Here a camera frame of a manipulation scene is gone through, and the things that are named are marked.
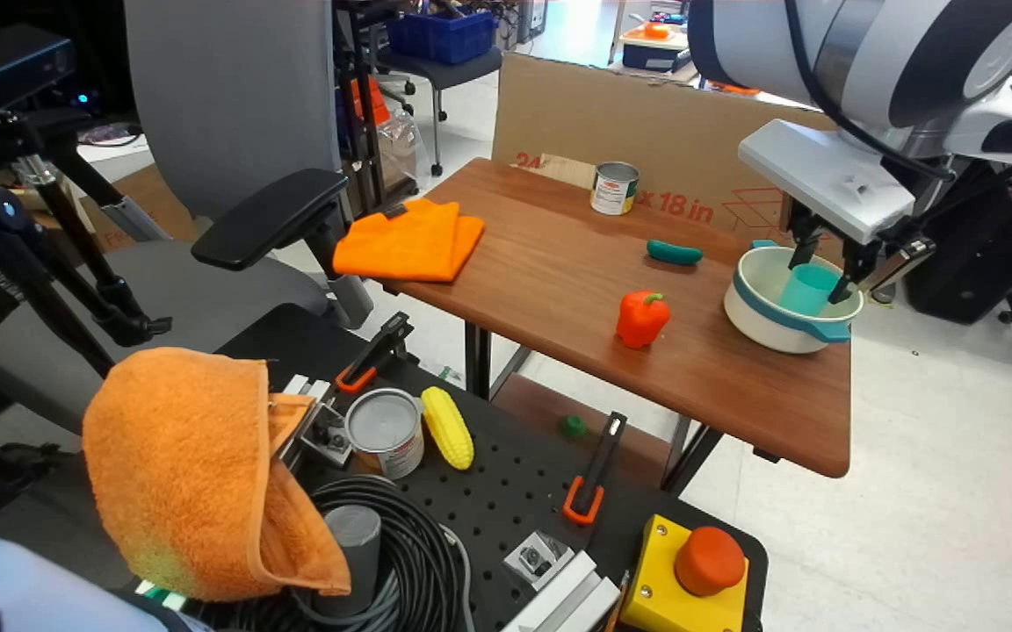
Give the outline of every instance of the cardboard box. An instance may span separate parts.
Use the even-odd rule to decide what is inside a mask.
[[[823,111],[698,91],[635,69],[505,56],[492,158],[533,171],[632,161],[632,215],[703,222],[741,237],[785,234],[785,193],[758,180],[739,145],[771,118],[830,127]]]

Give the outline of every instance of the metal table leg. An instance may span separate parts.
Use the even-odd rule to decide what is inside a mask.
[[[765,462],[779,462],[779,453],[753,450]]]
[[[499,395],[499,389],[511,381],[511,374],[515,374],[515,373],[528,364],[530,355],[533,355],[533,350],[515,347],[515,350],[505,357],[502,373],[499,373],[494,381],[492,381],[488,400]]]
[[[677,415],[673,430],[671,430],[671,453],[669,453],[669,470],[683,461],[684,440],[690,440],[690,419]]]
[[[698,423],[694,434],[690,440],[684,453],[677,462],[669,470],[660,482],[660,492],[683,494],[683,488],[694,477],[694,470],[710,461],[710,453],[719,442],[719,428]]]
[[[488,395],[492,393],[492,333],[464,323],[464,362],[467,362],[467,393]]]

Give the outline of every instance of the white robot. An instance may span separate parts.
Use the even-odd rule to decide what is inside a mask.
[[[693,63],[710,79],[819,104],[837,131],[771,123],[741,158],[776,181],[802,263],[815,231],[842,237],[842,281],[882,298],[923,263],[920,224],[971,188],[973,161],[1012,180],[1012,0],[693,0]]]

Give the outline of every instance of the orange cloth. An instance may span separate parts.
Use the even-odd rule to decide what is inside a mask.
[[[407,200],[404,215],[366,215],[332,248],[332,270],[378,281],[453,281],[484,231],[459,203]]]
[[[180,347],[118,362],[83,409],[83,462],[130,571],[198,601],[343,597],[343,551],[273,461],[307,407],[267,393],[262,362]]]

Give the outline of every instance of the white bowl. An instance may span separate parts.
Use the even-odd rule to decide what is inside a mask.
[[[739,261],[739,270],[724,290],[728,320],[764,347],[785,355],[815,355],[830,344],[849,341],[849,320],[864,309],[864,296],[849,286],[849,298],[826,305],[823,311],[793,311],[776,298],[790,281],[790,248],[786,247],[757,247]],[[812,263],[838,274],[837,263],[812,257]]]

